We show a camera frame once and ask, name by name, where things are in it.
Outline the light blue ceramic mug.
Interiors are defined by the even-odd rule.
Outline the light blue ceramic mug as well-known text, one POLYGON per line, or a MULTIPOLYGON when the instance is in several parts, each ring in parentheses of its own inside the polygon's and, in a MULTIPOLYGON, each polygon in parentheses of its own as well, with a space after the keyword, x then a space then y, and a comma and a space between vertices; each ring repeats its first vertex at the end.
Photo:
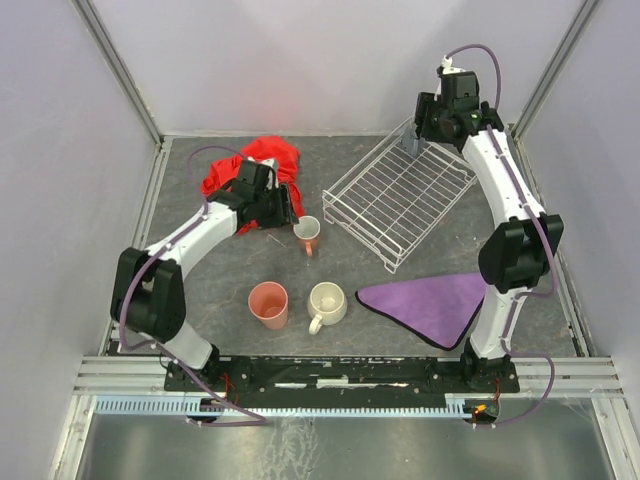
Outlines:
POLYGON ((424 148, 425 140, 416 133, 416 128, 408 125, 401 138, 402 149, 411 157, 417 158, 424 148))

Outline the salmon pink ceramic mug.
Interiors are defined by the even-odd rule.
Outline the salmon pink ceramic mug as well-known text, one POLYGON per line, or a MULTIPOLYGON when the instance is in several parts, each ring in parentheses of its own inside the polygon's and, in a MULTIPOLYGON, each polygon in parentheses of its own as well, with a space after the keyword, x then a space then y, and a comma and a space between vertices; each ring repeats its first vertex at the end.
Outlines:
POLYGON ((320 221, 310 215, 300 217, 293 226, 293 233, 308 257, 312 257, 317 249, 320 232, 320 221))

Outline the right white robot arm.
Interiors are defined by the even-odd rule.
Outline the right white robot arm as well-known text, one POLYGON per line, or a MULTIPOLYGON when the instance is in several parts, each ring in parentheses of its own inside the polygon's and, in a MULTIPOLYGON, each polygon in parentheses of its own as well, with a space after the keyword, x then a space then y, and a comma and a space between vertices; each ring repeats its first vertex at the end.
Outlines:
POLYGON ((540 279, 556 273, 564 223, 546 213, 526 185, 497 110, 480 98, 476 74, 440 67, 437 75, 437 90, 418 96, 415 131, 419 139, 458 150, 490 207, 494 231, 478 254, 487 290, 469 345, 476 357, 494 360, 509 354, 525 299, 541 297, 540 279))

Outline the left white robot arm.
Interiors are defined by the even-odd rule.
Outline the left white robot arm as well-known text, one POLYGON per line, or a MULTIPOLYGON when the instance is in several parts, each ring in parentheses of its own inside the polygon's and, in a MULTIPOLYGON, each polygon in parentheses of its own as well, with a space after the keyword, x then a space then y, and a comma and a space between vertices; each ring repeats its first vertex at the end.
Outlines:
POLYGON ((120 346, 132 351, 154 341, 169 355, 202 370, 218 355, 187 321, 184 281, 216 246, 250 224, 260 229, 298 222, 289 185, 274 158, 243 160, 237 175, 207 195, 202 207, 165 239, 119 256, 110 316, 120 346))

